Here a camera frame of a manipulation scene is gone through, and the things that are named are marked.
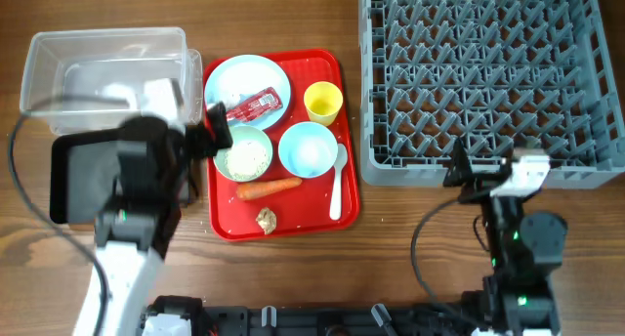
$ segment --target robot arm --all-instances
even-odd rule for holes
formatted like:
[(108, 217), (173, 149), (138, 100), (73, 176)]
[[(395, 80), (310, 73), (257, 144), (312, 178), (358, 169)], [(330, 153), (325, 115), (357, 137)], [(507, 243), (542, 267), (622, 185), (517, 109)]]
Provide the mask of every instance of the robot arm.
[(445, 185), (462, 186), (458, 201), (481, 206), (494, 269), (483, 279), (483, 291), (463, 294), (464, 309), (496, 332), (561, 332), (550, 274), (563, 262), (566, 222), (549, 212), (526, 215), (522, 207), (550, 168), (543, 149), (515, 148), (498, 172), (474, 174), (462, 142), (454, 148)]
[[(155, 86), (157, 98), (177, 104), (181, 97), (175, 83), (162, 82)], [(114, 134), (120, 170), (95, 224), (96, 256), (110, 290), (103, 335), (136, 333), (148, 291), (181, 218), (178, 193), (190, 161), (212, 157), (232, 144), (223, 105), (208, 110), (208, 127), (182, 129), (159, 116), (135, 117), (116, 130), (103, 131)], [(94, 269), (74, 335), (93, 333), (100, 293)]]

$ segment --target wood grain surface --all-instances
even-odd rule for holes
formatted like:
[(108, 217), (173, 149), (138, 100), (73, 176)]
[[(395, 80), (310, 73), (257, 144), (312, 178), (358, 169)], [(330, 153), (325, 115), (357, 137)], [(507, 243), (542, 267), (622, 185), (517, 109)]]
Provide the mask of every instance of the wood grain surface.
[[(625, 91), (625, 6), (600, 0), (618, 88)], [(340, 61), (359, 147), (357, 0), (0, 0), (0, 148), (18, 117), (29, 41), (38, 31), (179, 26), (207, 64), (217, 57), (321, 47)], [(35, 202), (47, 207), (50, 145), (45, 123), (19, 136), (17, 162)], [(0, 168), (6, 169), (5, 156)], [(0, 334), (65, 335), (77, 318), (91, 267), (36, 223), (6, 170), (0, 176)], [(564, 335), (625, 332), (625, 179), (601, 189), (545, 190), (527, 211), (568, 220), (564, 264), (555, 273)], [(184, 213), (166, 268), (151, 290), (204, 298), (206, 305), (393, 306), (425, 302), (411, 271), (409, 241), (421, 216), (456, 189), (376, 188), (360, 182), (362, 210), (346, 231), (228, 244), (211, 233), (207, 205)], [(471, 222), (456, 206), (425, 229), (423, 272), (444, 300), (480, 288), (490, 273)], [(92, 233), (78, 231), (86, 244)]]

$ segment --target white plate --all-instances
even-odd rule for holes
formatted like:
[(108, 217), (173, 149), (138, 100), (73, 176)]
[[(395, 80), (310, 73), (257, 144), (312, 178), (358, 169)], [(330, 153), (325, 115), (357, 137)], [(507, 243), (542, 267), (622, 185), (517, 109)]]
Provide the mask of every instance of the white plate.
[(282, 108), (272, 110), (250, 122), (233, 120), (230, 127), (249, 125), (260, 130), (277, 122), (291, 101), (291, 85), (286, 73), (277, 63), (254, 55), (230, 58), (211, 73), (204, 87), (206, 106), (224, 102), (231, 109), (262, 90), (273, 87), (282, 101)]

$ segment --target gray dish rack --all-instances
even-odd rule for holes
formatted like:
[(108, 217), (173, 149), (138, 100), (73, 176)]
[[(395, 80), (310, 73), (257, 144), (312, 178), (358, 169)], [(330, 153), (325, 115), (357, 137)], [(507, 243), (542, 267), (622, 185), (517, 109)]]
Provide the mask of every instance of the gray dish rack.
[(517, 140), (555, 166), (545, 186), (625, 171), (625, 127), (598, 0), (359, 0), (360, 170), (438, 186), (461, 137), (475, 171)]

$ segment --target red tray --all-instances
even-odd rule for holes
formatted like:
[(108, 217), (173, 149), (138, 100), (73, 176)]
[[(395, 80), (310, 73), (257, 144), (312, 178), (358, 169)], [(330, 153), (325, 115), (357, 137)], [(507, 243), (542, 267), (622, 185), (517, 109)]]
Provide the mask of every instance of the red tray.
[[(282, 118), (265, 130), (273, 143), (273, 160), (270, 168), (258, 181), (270, 181), (292, 177), (280, 163), (277, 145), (282, 134), (292, 125), (309, 121), (304, 107), (304, 92), (317, 81), (329, 81), (343, 91), (339, 63), (327, 51), (312, 49), (297, 52), (272, 53), (264, 57), (276, 62), (291, 82), (291, 103)], [(208, 76), (226, 59), (211, 62), (204, 71), (204, 85)], [(352, 139), (345, 104), (330, 131), (348, 151), (348, 163), (343, 169), (343, 212), (341, 219), (330, 219), (330, 198), (334, 182), (334, 170), (315, 179), (304, 179), (295, 189), (289, 189), (252, 201), (236, 197), (237, 183), (226, 179), (216, 171), (213, 160), (208, 160), (208, 198), (210, 221), (213, 231), (228, 241), (244, 241), (261, 238), (282, 237), (339, 230), (348, 227), (360, 212), (360, 195), (354, 168)], [(256, 216), (264, 207), (277, 216), (277, 228), (265, 235), (256, 223)]]

